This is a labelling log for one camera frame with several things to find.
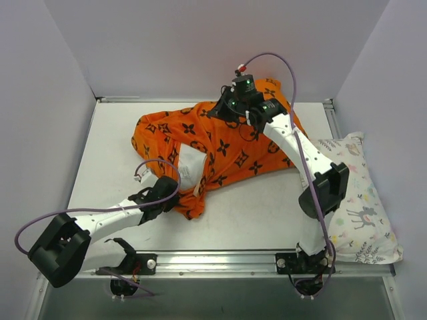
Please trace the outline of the orange patterned plush pillowcase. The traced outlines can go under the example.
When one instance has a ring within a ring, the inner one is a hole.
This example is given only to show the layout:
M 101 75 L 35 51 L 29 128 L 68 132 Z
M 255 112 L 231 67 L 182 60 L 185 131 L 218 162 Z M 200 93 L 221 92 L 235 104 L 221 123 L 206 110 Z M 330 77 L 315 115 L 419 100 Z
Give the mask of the orange patterned plush pillowcase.
M 176 211 L 191 220 L 205 209 L 208 191 L 264 173 L 294 167 L 264 134 L 246 123 L 209 116 L 213 101 L 139 118 L 131 144 L 157 177 L 182 178 Z M 184 179 L 189 163 L 201 155 L 195 182 Z

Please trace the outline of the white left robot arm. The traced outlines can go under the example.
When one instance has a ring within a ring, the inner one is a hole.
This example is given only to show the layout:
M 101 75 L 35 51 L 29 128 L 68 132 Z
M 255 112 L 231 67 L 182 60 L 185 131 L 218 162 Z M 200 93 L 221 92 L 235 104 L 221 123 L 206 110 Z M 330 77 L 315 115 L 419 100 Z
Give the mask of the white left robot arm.
M 76 217 L 59 213 L 27 256 L 55 288 L 68 284 L 82 271 L 130 274 L 137 266 L 146 264 L 127 241 L 113 234 L 140 226 L 173 209 L 179 201 L 178 189 L 176 180 L 163 176 L 154 186 L 108 209 Z

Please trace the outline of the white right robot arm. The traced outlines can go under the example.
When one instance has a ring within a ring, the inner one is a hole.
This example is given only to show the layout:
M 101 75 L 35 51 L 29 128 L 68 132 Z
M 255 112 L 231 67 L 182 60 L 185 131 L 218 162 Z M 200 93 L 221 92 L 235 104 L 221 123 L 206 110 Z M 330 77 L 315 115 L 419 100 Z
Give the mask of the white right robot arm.
M 349 169 L 319 151 L 293 120 L 293 113 L 276 98 L 265 99 L 256 89 L 252 75 L 238 75 L 226 85 L 210 112 L 222 121 L 244 120 L 275 143 L 301 174 L 308 186 L 298 198 L 305 213 L 297 244 L 296 265 L 310 273 L 320 264 L 319 253 L 328 248 L 325 216 L 336 211 L 346 196 Z

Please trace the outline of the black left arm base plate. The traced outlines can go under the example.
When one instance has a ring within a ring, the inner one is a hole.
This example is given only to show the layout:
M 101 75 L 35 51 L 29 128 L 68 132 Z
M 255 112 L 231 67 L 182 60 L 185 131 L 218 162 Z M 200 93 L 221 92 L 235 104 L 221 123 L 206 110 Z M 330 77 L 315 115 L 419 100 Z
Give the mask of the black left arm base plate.
M 155 275 L 157 255 L 155 253 L 127 254 L 117 267 L 102 267 L 96 275 L 107 275 L 108 271 L 116 275 Z

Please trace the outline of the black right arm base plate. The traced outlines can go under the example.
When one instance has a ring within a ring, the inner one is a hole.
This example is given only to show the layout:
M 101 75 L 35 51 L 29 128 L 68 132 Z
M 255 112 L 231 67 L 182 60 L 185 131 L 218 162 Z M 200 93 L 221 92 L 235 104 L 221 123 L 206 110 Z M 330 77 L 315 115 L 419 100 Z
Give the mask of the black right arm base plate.
M 326 254 L 322 251 L 316 255 L 307 255 L 303 251 L 279 252 L 275 254 L 277 274 L 317 275 L 326 274 L 336 268 L 329 265 Z

